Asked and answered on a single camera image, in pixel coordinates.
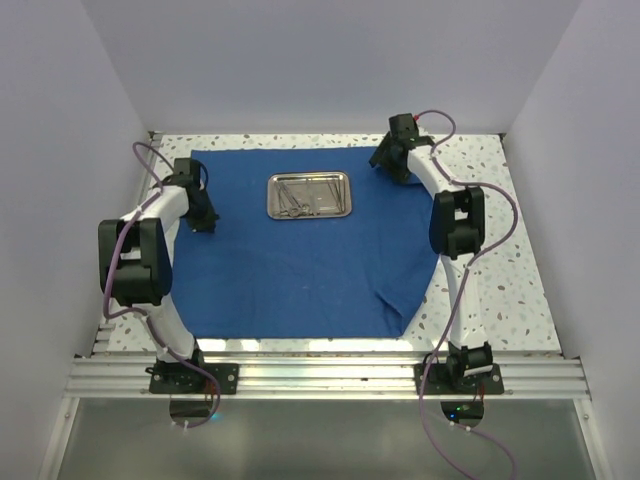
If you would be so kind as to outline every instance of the glass panel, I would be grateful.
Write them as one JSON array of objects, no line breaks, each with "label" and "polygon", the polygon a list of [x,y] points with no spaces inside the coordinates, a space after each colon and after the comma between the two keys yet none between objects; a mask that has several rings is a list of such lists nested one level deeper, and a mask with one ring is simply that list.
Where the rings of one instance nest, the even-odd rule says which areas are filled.
[{"label": "glass panel", "polygon": [[[492,444],[427,406],[441,445],[484,479],[510,464]],[[571,401],[486,402],[479,429],[507,444],[518,478],[593,479]],[[420,425],[416,401],[224,399],[211,425],[171,427],[168,401],[83,400],[61,480],[457,479]]]}]

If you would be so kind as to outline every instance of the speckled white surface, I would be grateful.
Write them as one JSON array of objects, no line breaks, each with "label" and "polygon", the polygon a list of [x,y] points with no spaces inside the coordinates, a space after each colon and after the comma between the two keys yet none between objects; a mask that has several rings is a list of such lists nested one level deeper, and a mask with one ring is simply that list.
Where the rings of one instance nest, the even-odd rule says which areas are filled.
[{"label": "speckled white surface", "polygon": [[[381,135],[165,135],[161,153],[170,161],[188,157],[192,150],[306,149],[376,146]],[[457,135],[440,150],[439,158],[461,180],[483,180],[515,195],[500,140],[494,135]],[[169,173],[162,162],[156,172]],[[487,239],[485,246],[499,239],[511,223],[508,203],[496,193],[486,193]],[[173,256],[176,228],[167,233]],[[538,268],[522,221],[513,237],[497,251],[482,258],[474,271],[478,275],[481,315],[493,349],[508,351],[560,352],[549,306]],[[442,265],[435,274],[405,334],[398,339],[246,339],[200,340],[205,350],[250,352],[321,351],[428,351],[447,321],[450,306]],[[125,315],[111,322],[107,351],[152,351],[153,345],[140,322]]]}]

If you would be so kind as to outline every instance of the black bracket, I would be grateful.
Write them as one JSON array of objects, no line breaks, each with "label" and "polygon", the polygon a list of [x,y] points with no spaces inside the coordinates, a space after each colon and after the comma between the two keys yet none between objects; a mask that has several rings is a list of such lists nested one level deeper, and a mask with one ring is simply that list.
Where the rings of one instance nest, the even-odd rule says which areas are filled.
[{"label": "black bracket", "polygon": [[189,211],[185,218],[191,230],[213,233],[216,229],[216,221],[220,216],[213,208],[206,188],[200,187],[202,168],[202,163],[193,158],[176,158],[173,173],[166,177],[162,183],[182,187],[186,190]]},{"label": "black bracket", "polygon": [[[418,363],[413,366],[413,381],[416,385],[416,393],[420,394],[422,375],[425,363]],[[425,385],[424,395],[475,395],[483,386],[484,395],[502,395],[504,393],[504,383],[502,373],[497,363],[489,373],[470,375],[453,382],[449,369],[445,363],[433,363],[429,369],[429,377]]]},{"label": "black bracket", "polygon": [[[98,225],[98,260],[100,287],[104,292],[111,256],[118,236],[127,222],[104,220]],[[129,230],[121,253],[140,250],[138,259],[120,259],[114,274],[111,296],[120,305],[151,303],[160,305],[162,297],[171,291],[173,272],[169,252],[159,218],[145,218]]]},{"label": "black bracket", "polygon": [[[456,219],[456,211],[466,213]],[[484,192],[480,187],[437,193],[433,198],[429,241],[434,252],[451,257],[478,253],[485,238]]]},{"label": "black bracket", "polygon": [[[240,366],[237,363],[205,363],[199,349],[193,352],[189,363],[210,373],[220,384],[221,395],[235,395],[238,388]],[[145,372],[151,375],[149,393],[157,395],[188,395],[207,392],[206,378],[182,363],[157,360]]]},{"label": "black bracket", "polygon": [[409,150],[422,145],[434,145],[427,135],[420,136],[420,130],[413,115],[402,113],[389,118],[389,132],[369,160],[369,165],[380,165],[398,183],[406,183],[411,176],[407,168]]}]

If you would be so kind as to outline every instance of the wire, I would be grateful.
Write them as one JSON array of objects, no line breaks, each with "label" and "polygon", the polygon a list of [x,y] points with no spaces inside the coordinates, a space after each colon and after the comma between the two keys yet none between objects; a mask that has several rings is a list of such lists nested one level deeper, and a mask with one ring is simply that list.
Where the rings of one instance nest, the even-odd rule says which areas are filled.
[{"label": "wire", "polygon": [[[469,268],[479,259],[481,258],[483,255],[486,255],[487,253],[489,253],[490,251],[498,248],[500,245],[502,245],[504,242],[506,242],[511,235],[513,235],[513,232],[515,231],[517,225],[518,225],[518,206],[515,202],[515,200],[513,199],[513,197],[511,197],[511,195],[509,195],[509,193],[507,193],[506,190],[504,190],[503,188],[491,184],[491,183],[487,183],[487,182],[462,182],[459,180],[456,180],[454,178],[451,177],[451,175],[449,175],[447,173],[447,171],[442,167],[442,165],[440,164],[438,158],[436,157],[435,153],[437,148],[442,145],[443,143],[447,142],[448,140],[450,140],[453,135],[456,133],[456,122],[453,120],[453,118],[445,113],[442,112],[440,110],[425,110],[424,112],[420,112],[417,115],[414,116],[414,119],[416,120],[416,122],[420,119],[420,117],[422,117],[423,115],[426,114],[430,114],[430,113],[435,113],[438,115],[441,115],[443,117],[445,117],[447,120],[449,120],[449,122],[451,123],[451,132],[446,135],[444,138],[438,140],[437,142],[434,143],[434,145],[431,147],[431,150],[429,152],[429,157],[430,159],[433,161],[434,165],[436,166],[436,168],[438,169],[438,171],[442,174],[442,176],[452,185],[456,185],[456,186],[462,186],[462,187],[468,187],[468,186],[479,186],[479,187],[486,187],[489,188],[491,190],[495,190],[496,192],[500,193],[508,202],[509,205],[511,206],[511,209],[513,210],[513,222],[511,224],[511,227],[509,228],[509,230],[507,231],[507,233],[500,238],[498,241],[496,241],[495,243],[493,243],[492,245],[488,246],[487,248],[481,250],[480,252],[478,252],[470,261],[469,263],[465,266],[464,269],[464,273],[462,274],[462,279],[460,281],[460,289],[458,290],[458,295],[456,295],[456,299],[453,302],[453,307],[451,308],[451,314],[449,315],[449,320],[447,321],[447,325],[444,328],[444,331],[442,332],[442,335],[440,337],[440,339],[438,340],[438,343],[436,344],[436,347],[432,350],[431,352],[431,356],[429,357],[429,360],[427,362],[427,365],[424,369],[424,373],[422,375],[422,382],[420,383],[420,393],[418,395],[418,404],[420,406],[420,419],[422,420],[422,427],[425,431],[425,433],[427,434],[427,437],[429,438],[429,441],[431,442],[431,444],[433,445],[433,448],[435,448],[435,450],[440,454],[440,456],[442,458],[444,458],[447,463],[449,465],[451,465],[454,469],[456,469],[458,472],[460,472],[462,475],[464,475],[465,477],[471,479],[471,480],[478,480],[478,477],[474,476],[472,473],[470,473],[469,471],[467,471],[464,467],[458,465],[458,463],[456,463],[456,461],[451,458],[442,448],[442,446],[437,442],[437,440],[435,439],[433,432],[431,431],[431,427],[429,426],[429,423],[427,422],[427,418],[426,418],[426,414],[425,414],[425,406],[424,406],[424,390],[425,387],[427,385],[427,377],[429,374],[429,370],[431,369],[431,365],[433,364],[433,360],[434,358],[436,358],[438,356],[438,352],[440,351],[440,348],[442,347],[442,344],[444,343],[445,339],[447,338],[447,335],[449,334],[449,330],[451,330],[451,325],[453,324],[454,319],[456,318],[456,314],[458,313],[458,308],[460,307],[460,300],[462,299],[462,294],[464,292],[464,287],[467,284],[467,281],[469,279]],[[481,391],[481,398],[484,398],[484,390]],[[460,428],[460,429],[464,429],[466,430],[466,427],[464,425],[459,425],[459,424],[455,424],[456,427]],[[513,453],[507,448],[506,445],[504,445],[502,442],[500,442],[500,440],[498,440],[497,438],[493,437],[492,435],[479,431],[477,429],[472,429],[471,433],[473,433],[474,435],[477,435],[481,438],[484,438],[486,440],[489,440],[490,442],[492,442],[494,445],[496,445],[500,450],[502,450],[505,455],[509,458],[509,461],[511,462],[511,474],[509,476],[510,480],[513,480],[517,477],[517,473],[518,473],[518,466],[516,463],[516,459],[513,456]]]},{"label": "wire", "polygon": [[206,190],[207,187],[209,186],[209,170],[207,170],[207,167],[204,163],[202,162],[198,162],[200,164],[200,168],[202,169],[202,171],[204,172],[204,189]]},{"label": "wire", "polygon": [[[162,163],[164,163],[167,167],[169,167],[169,170],[171,170],[172,172],[174,171],[173,165],[171,165],[171,162],[169,160],[167,160],[167,157],[162,155],[158,150],[153,148],[151,145],[149,145],[147,143],[143,143],[143,142],[133,142],[133,145],[131,146],[131,148],[133,148],[133,153],[136,155],[136,158],[138,159],[138,161],[142,165],[147,165],[147,162],[144,161],[144,158],[142,157],[142,154],[138,151],[138,147],[143,147],[143,148],[146,148],[147,150],[151,151],[160,160],[162,160]],[[156,181],[160,180],[160,178],[153,172],[153,169],[151,169],[151,167],[149,167],[149,168],[145,167],[145,170],[147,170],[147,172],[149,172],[151,174],[151,176],[154,179],[156,179]]]},{"label": "wire", "polygon": [[122,231],[118,235],[118,239],[116,241],[115,248],[113,249],[113,256],[111,257],[111,263],[109,264],[109,271],[107,272],[107,281],[105,283],[104,296],[102,297],[102,313],[103,313],[104,317],[107,320],[113,320],[114,318],[119,317],[120,315],[124,315],[126,313],[139,313],[139,314],[141,314],[144,318],[146,318],[146,322],[147,322],[147,327],[149,329],[149,333],[151,334],[151,336],[153,337],[155,342],[158,345],[160,345],[161,348],[166,349],[166,351],[167,351],[167,353],[169,353],[169,355],[171,355],[176,361],[180,362],[186,368],[188,368],[190,370],[193,370],[196,373],[199,373],[200,375],[205,377],[206,380],[208,380],[209,382],[211,382],[214,385],[215,393],[216,393],[216,400],[215,400],[215,402],[213,404],[213,407],[209,411],[209,414],[207,415],[207,417],[205,417],[204,419],[199,420],[199,421],[197,421],[195,423],[189,423],[188,421],[185,421],[185,423],[182,425],[184,428],[195,428],[195,427],[198,427],[200,425],[203,425],[203,424],[207,423],[213,417],[213,415],[218,410],[218,407],[220,406],[220,383],[218,382],[218,380],[213,375],[211,375],[209,372],[207,372],[206,370],[204,370],[204,369],[202,369],[202,368],[200,368],[200,367],[198,367],[196,365],[193,365],[192,363],[189,362],[189,359],[187,359],[185,357],[182,357],[181,355],[176,353],[171,347],[169,347],[160,338],[160,336],[158,335],[158,332],[157,332],[157,330],[156,330],[156,328],[155,328],[155,326],[153,324],[153,320],[151,318],[151,315],[149,314],[149,312],[147,310],[145,310],[143,308],[140,308],[140,307],[126,307],[126,308],[122,308],[122,309],[118,310],[117,312],[113,312],[113,313],[110,312],[111,291],[113,290],[113,280],[114,280],[114,277],[115,277],[116,269],[118,267],[118,261],[120,260],[120,253],[122,252],[122,246],[124,245],[125,238],[127,237],[127,234],[129,233],[129,230],[131,230],[131,227],[133,227],[133,225],[140,218],[142,213],[147,208],[149,208],[149,206],[153,202],[158,200],[158,198],[160,198],[160,196],[162,195],[162,192],[164,191],[164,185],[162,184],[162,181],[160,180],[160,177],[158,177],[158,175],[156,175],[156,173],[153,171],[151,166],[144,160],[144,158],[142,157],[142,155],[138,151],[138,147],[145,147],[148,150],[151,150],[162,161],[164,161],[167,165],[169,165],[169,168],[171,168],[171,170],[173,171],[173,167],[171,166],[169,161],[160,152],[158,152],[155,148],[153,148],[151,145],[147,145],[146,143],[142,143],[142,142],[135,142],[132,145],[133,153],[135,154],[135,156],[138,159],[138,161],[140,162],[140,164],[144,167],[144,169],[147,172],[149,172],[151,177],[156,181],[155,187],[157,187],[158,190],[151,197],[149,197],[147,200],[145,200],[138,207],[136,212],[133,214],[131,219],[125,224],[125,226],[122,228]]}]

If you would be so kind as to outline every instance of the metal extrusion frame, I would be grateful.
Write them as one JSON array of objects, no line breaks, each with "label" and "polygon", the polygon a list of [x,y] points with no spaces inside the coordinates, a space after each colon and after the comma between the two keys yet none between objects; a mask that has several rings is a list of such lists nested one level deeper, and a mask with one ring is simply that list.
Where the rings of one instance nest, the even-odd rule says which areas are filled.
[{"label": "metal extrusion frame", "polygon": [[[411,400],[416,398],[413,366],[422,361],[410,354],[216,354],[207,363],[240,366],[237,393],[242,399]],[[497,355],[509,399],[588,400],[589,391],[578,360],[559,356]],[[153,355],[110,354],[74,361],[65,396],[70,398],[168,398],[150,395],[145,368]],[[429,396],[464,400],[468,395]],[[199,398],[197,395],[173,398]]]}]

